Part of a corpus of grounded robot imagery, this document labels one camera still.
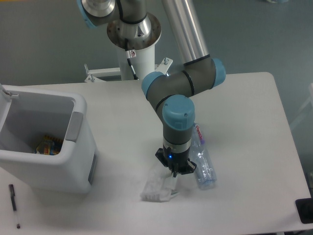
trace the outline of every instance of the black pen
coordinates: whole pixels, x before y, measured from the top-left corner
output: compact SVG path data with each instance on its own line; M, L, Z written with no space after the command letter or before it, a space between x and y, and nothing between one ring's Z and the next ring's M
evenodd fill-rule
M16 203L15 203L15 192L14 192L14 187L13 185L9 185L9 191L10 191L10 196L11 196L11 202L12 202L12 208L13 208L13 213L14 213L14 217L16 220L16 227L19 229L21 228L21 225L19 223L19 217L18 217L18 212L16 209Z

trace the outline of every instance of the gray floor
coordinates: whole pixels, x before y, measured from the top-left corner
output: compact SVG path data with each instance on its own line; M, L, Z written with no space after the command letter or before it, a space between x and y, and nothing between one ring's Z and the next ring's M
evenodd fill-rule
M290 121L313 82L313 1L194 0L210 53L227 73L268 71ZM159 0L148 10L162 25L156 62L181 60ZM0 82L33 85L82 82L90 69L117 67L106 27L85 27L76 0L0 3ZM293 133L305 171L313 170L313 114Z

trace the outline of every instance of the blue joint cap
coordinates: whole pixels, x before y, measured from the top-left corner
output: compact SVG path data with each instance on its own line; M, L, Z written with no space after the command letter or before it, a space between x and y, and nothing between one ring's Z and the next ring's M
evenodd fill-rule
M177 131L185 131L195 122L195 105L191 99L176 94L164 102L162 115L169 127Z
M88 18L88 16L86 15L85 11L84 11L84 7L83 7L83 4L82 4L82 0L77 0L77 5L78 5L78 8L79 8L79 11L80 13L82 14L83 18L84 18L84 21L86 23L86 25L88 26L88 28L97 28L97 26L95 26L91 21L90 19Z
M215 75L215 82L213 87L218 86L219 84L222 84L225 81L226 78L226 70L224 65L222 64L221 60L214 58L212 59L214 61L215 64L215 71L216 71L216 75Z
M145 93L146 98L147 98L147 93L148 93L148 89L150 85L153 83L155 79L157 79L158 77L162 75L164 74L161 72L151 72L147 76L145 76L145 78L143 79L141 83L141 89Z

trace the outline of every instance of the bottle label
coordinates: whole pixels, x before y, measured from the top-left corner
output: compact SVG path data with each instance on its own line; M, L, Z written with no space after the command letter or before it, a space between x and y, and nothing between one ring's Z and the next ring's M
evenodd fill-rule
M197 130L197 134L198 134L199 139L200 139L200 143L201 143L201 144L204 144L204 143L205 143L205 140L204 140L204 138L203 138L203 136L202 136L202 134L201 134L200 127L199 127L198 124L196 125L196 130Z

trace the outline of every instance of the white trash bin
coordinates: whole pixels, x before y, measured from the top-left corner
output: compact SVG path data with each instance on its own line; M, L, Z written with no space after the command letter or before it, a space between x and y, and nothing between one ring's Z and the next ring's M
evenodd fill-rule
M35 188L89 192L97 147L85 99L28 87L0 88L0 167ZM64 140L59 154L35 154L45 135Z

